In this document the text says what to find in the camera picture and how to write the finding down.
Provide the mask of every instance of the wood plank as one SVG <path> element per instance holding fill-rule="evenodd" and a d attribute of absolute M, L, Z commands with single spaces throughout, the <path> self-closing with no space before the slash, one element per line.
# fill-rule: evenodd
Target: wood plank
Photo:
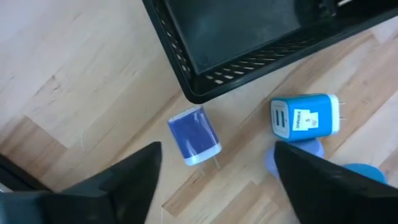
<path fill-rule="evenodd" d="M 0 144 L 1 154 L 38 179 L 66 150 L 27 117 Z"/>

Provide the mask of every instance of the blue usb charger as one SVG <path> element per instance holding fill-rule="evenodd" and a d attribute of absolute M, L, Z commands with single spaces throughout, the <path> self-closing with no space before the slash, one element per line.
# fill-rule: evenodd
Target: blue usb charger
<path fill-rule="evenodd" d="M 325 137 L 340 130 L 336 95 L 312 94 L 271 101 L 272 131 L 285 141 Z"/>

